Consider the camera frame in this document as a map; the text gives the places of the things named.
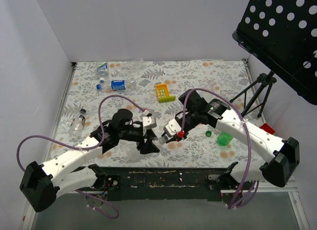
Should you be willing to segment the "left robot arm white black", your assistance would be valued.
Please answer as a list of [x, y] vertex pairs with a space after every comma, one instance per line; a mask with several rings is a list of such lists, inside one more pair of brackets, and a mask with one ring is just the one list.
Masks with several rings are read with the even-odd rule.
[[157, 125], [155, 117], [148, 110], [143, 111], [141, 121], [133, 122], [132, 117], [129, 110], [119, 109], [111, 120], [104, 121], [75, 150], [42, 164], [30, 163], [20, 190], [33, 209], [41, 212], [58, 197], [77, 189], [105, 189], [107, 173], [96, 164], [83, 165], [116, 147], [120, 140], [135, 142], [140, 154], [158, 153], [158, 147], [152, 142], [156, 139], [153, 132]]

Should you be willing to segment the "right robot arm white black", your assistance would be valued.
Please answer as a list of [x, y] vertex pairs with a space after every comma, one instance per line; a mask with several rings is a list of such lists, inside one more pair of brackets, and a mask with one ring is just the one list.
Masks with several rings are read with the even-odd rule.
[[235, 189], [245, 181], [266, 180], [284, 187], [300, 162], [299, 142], [290, 137], [283, 139], [255, 126], [220, 95], [207, 102], [198, 94], [199, 89], [186, 91], [179, 98], [183, 116], [174, 118], [164, 127], [160, 144], [182, 141], [199, 124], [224, 131], [248, 146], [246, 164], [231, 164], [216, 183]]

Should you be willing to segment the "clear bottle black cap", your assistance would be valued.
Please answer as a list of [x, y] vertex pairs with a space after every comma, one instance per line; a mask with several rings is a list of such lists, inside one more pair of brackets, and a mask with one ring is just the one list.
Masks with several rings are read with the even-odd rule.
[[70, 135], [81, 136], [84, 130], [86, 121], [86, 110], [81, 109], [80, 112], [73, 119], [68, 133]]

